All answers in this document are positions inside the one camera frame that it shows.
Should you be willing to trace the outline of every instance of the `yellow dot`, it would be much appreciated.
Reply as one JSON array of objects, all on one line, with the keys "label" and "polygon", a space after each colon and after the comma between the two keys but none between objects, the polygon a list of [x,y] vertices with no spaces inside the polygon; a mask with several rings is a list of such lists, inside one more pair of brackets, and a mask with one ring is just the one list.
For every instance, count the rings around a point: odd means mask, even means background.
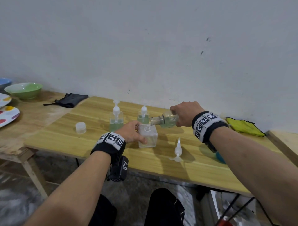
[{"label": "yellow dot", "polygon": [[7,106],[7,107],[5,108],[6,111],[10,111],[10,110],[12,110],[12,109],[14,109],[14,107],[12,107],[12,106]]}]

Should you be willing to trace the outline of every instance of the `wooden tabletop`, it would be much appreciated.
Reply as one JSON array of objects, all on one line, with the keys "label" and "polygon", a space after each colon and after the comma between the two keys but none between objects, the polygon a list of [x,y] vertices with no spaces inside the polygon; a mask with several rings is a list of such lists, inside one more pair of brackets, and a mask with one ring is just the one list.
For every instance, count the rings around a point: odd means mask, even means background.
[{"label": "wooden tabletop", "polygon": [[[141,105],[120,102],[124,112],[124,122],[135,120]],[[109,113],[112,100],[91,97],[74,108],[50,126],[25,141],[26,147],[50,152],[58,152],[77,158],[87,158],[99,137],[109,130]],[[162,108],[149,107],[150,116],[164,112]],[[75,124],[85,122],[87,132],[77,134]],[[191,127],[163,129],[156,126],[158,141],[155,148],[138,148],[137,143],[127,144],[124,155],[129,159],[128,167],[154,175],[163,175],[199,185],[234,191],[249,195],[249,191],[234,176],[229,167],[220,163],[215,154],[194,135]],[[174,157],[174,149],[181,137],[182,163],[169,160]],[[284,156],[265,137],[250,136],[253,140]]]},{"label": "wooden tabletop", "polygon": [[268,138],[298,167],[298,134],[270,130]]},{"label": "wooden tabletop", "polygon": [[35,134],[42,128],[50,125],[70,109],[60,106],[43,106],[44,103],[52,103],[55,99],[61,99],[64,94],[42,91],[32,100],[20,100],[12,97],[8,106],[20,110],[20,115],[10,124],[0,128],[0,157],[8,160],[22,154],[24,140]]}]

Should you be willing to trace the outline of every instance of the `plate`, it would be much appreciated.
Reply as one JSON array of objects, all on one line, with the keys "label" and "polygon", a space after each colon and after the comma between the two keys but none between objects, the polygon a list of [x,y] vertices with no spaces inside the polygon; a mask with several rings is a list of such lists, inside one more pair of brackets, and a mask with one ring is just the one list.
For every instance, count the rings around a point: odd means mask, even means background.
[{"label": "plate", "polygon": [[0,108],[0,127],[3,127],[8,123],[11,123],[19,115],[20,115],[20,110],[15,107],[11,107],[11,106],[1,107]]},{"label": "plate", "polygon": [[11,101],[10,95],[0,93],[0,108],[9,104],[10,101]]}]

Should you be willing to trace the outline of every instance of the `bottle with green liquid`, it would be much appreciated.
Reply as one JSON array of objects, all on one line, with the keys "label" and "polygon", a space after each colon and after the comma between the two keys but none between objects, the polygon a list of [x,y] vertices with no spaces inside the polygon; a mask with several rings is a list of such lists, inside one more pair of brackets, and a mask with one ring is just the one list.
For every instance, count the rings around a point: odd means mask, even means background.
[{"label": "bottle with green liquid", "polygon": [[149,124],[149,114],[147,111],[146,103],[142,106],[141,111],[138,114],[137,120],[142,124]]},{"label": "bottle with green liquid", "polygon": [[110,132],[114,132],[123,126],[123,112],[118,107],[120,101],[114,100],[115,107],[110,112]]},{"label": "bottle with green liquid", "polygon": [[176,121],[179,119],[177,114],[172,114],[170,110],[167,110],[162,116],[151,117],[150,125],[160,125],[162,128],[171,128],[176,125]]}]

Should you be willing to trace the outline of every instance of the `wall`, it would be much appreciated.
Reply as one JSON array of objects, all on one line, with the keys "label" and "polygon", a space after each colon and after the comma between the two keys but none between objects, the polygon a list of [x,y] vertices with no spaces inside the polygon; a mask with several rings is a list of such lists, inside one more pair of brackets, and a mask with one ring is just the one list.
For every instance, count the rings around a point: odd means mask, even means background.
[{"label": "wall", "polygon": [[298,132],[298,1],[2,0],[0,73]]}]

